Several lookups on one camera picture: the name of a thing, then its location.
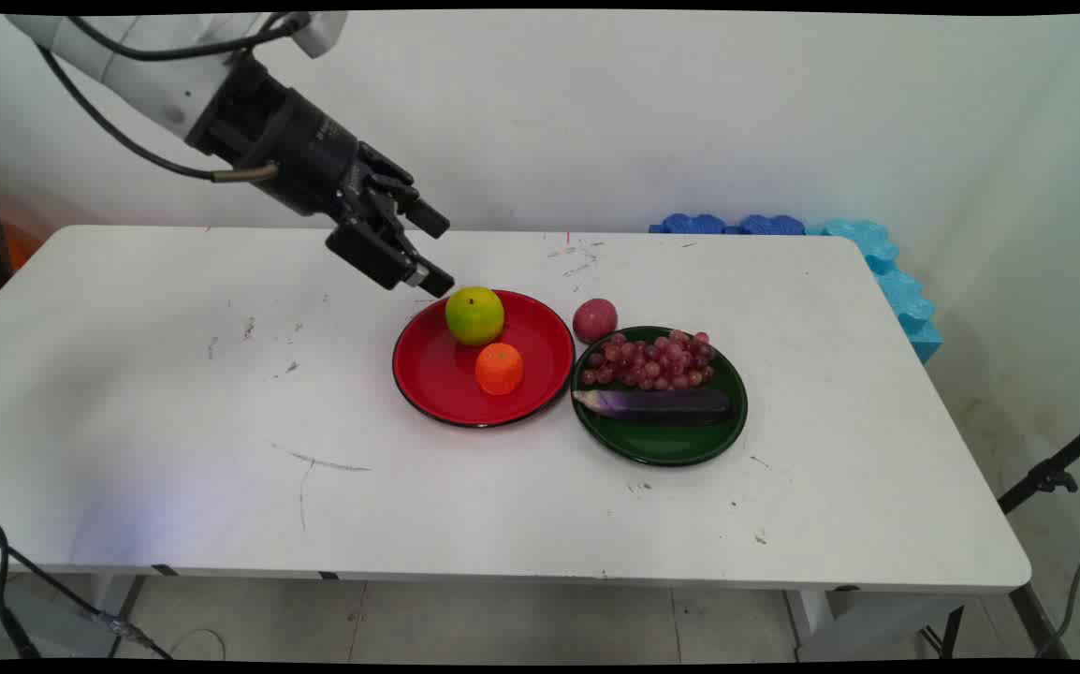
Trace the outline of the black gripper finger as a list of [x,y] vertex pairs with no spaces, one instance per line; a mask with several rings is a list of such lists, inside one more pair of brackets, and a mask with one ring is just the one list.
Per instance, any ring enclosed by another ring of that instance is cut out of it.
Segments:
[[395,214],[406,217],[408,223],[434,239],[447,232],[449,219],[420,196],[411,172],[374,149],[369,141],[360,143],[360,163],[366,170],[363,183],[366,192],[389,199]]
[[455,284],[449,273],[415,250],[399,223],[346,217],[330,230],[325,246],[384,289],[419,287],[442,298]]

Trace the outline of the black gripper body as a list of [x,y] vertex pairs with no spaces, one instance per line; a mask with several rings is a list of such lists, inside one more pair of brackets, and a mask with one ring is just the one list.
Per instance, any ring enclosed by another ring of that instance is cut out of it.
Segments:
[[278,81],[253,55],[232,63],[186,141],[235,170],[275,166],[273,178],[256,186],[300,216],[369,216],[364,199],[370,193],[390,197],[399,213],[416,208],[406,170]]

